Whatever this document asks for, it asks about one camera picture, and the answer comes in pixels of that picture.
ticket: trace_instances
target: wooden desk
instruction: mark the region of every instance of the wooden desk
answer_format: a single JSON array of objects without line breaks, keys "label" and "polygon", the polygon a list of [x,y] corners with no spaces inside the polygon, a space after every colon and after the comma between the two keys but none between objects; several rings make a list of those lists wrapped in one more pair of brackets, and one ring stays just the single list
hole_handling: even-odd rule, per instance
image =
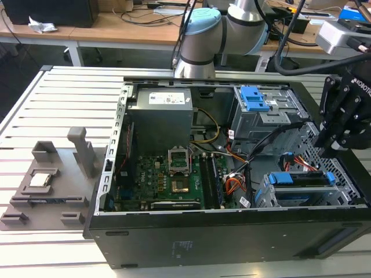
[{"label": "wooden desk", "polygon": [[[271,6],[284,6],[285,4],[270,1]],[[137,10],[130,13],[132,16],[142,16],[150,13],[150,10]],[[159,14],[148,14],[140,18],[132,18],[133,21],[144,22],[160,19]],[[170,19],[179,25],[181,17]],[[83,60],[79,47],[108,47],[129,49],[172,50],[176,43],[179,28],[176,25],[160,27],[143,27],[126,23],[113,13],[100,13],[92,28],[58,27],[56,32],[39,34],[32,31],[27,25],[13,25],[6,17],[6,21],[12,31],[22,43],[41,45],[63,45],[70,49],[70,55],[74,66],[83,66]],[[290,37],[303,42],[315,42],[319,26],[308,25],[306,32],[291,34]],[[0,42],[17,43],[13,35],[0,20]],[[278,41],[269,41],[257,55],[260,56],[256,71],[265,71],[268,59],[278,48]],[[320,47],[304,47],[290,44],[288,57],[329,59],[339,58],[326,54]]]},{"label": "wooden desk", "polygon": [[[137,17],[150,13],[150,10],[136,10],[130,12],[131,16]],[[135,22],[146,22],[163,19],[160,14],[148,14],[141,18],[132,18]],[[180,25],[181,16],[169,19]],[[120,43],[143,43],[157,45],[175,45],[179,34],[179,27],[171,24],[159,27],[144,27],[122,21],[113,13],[100,13],[92,28],[75,28],[70,33],[70,39],[76,41],[120,42]]]}]

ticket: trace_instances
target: black box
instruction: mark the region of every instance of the black box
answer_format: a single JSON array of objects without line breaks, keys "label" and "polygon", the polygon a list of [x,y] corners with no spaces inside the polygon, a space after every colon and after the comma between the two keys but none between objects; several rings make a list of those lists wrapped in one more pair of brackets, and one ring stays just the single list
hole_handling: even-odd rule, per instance
[{"label": "black box", "polygon": [[98,17],[98,0],[3,0],[13,24],[42,23],[89,28]]}]

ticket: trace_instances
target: power supply label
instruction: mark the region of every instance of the power supply label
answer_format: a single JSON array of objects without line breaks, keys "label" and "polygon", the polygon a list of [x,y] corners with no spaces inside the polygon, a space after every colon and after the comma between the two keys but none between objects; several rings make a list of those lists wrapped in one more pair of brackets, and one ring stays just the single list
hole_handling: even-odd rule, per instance
[{"label": "power supply label", "polygon": [[150,93],[150,104],[185,104],[184,93]]}]

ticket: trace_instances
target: workbench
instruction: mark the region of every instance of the workbench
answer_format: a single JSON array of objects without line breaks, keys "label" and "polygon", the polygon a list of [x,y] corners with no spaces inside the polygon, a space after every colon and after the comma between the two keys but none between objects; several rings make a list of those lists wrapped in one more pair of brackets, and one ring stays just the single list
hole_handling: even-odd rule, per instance
[{"label": "workbench", "polygon": [[[270,2],[272,6],[279,6],[280,3]],[[148,10],[136,10],[130,13],[133,16],[141,16],[148,13]],[[149,14],[136,21],[151,21],[162,18],[159,14]],[[58,31],[39,34],[34,32],[27,25],[13,25],[9,18],[5,18],[8,26],[25,44],[35,45],[59,45],[68,47],[73,66],[83,66],[80,47],[107,47],[114,49],[146,49],[146,50],[173,50],[179,34],[179,27],[176,25],[165,25],[160,27],[143,27],[126,23],[113,13],[100,13],[92,28],[75,28],[57,26]],[[180,25],[181,16],[171,19]],[[320,26],[308,25],[304,34],[291,34],[290,37],[300,42],[315,42],[315,37]],[[17,43],[12,33],[0,20],[0,42]],[[278,48],[278,41],[269,41],[258,53],[256,72],[264,72],[267,68],[269,58]],[[309,58],[321,60],[338,60],[341,57],[330,56],[320,47],[303,47],[290,43],[287,57]],[[227,55],[223,55],[221,64],[225,65]]]},{"label": "workbench", "polygon": [[[44,67],[0,124],[0,215],[6,210],[33,159],[38,140],[73,147],[71,126],[85,126],[87,141],[105,147],[110,138],[124,76],[172,76],[166,69]],[[216,72],[217,78],[298,81],[317,99],[325,75]],[[368,166],[371,151],[357,151]],[[111,270],[93,240],[82,231],[0,231],[0,277],[323,277],[371,275],[371,235],[324,260],[263,262],[158,269]]]}]

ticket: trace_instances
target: white table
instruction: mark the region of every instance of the white table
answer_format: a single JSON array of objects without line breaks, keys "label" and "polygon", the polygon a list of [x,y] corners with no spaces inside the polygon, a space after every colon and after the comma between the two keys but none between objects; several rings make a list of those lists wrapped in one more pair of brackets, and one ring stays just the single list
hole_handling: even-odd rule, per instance
[{"label": "white table", "polygon": [[[27,169],[37,140],[57,148],[74,125],[87,128],[87,138],[105,146],[115,115],[123,76],[170,76],[161,69],[53,67],[41,71],[0,125],[0,213]],[[277,74],[218,72],[219,78],[272,80]],[[324,75],[279,77],[302,81],[318,99]],[[370,160],[369,151],[362,152]],[[0,231],[0,277],[371,277],[371,235],[363,236],[324,260],[262,262],[212,266],[111,270],[92,240],[82,231]]]}]

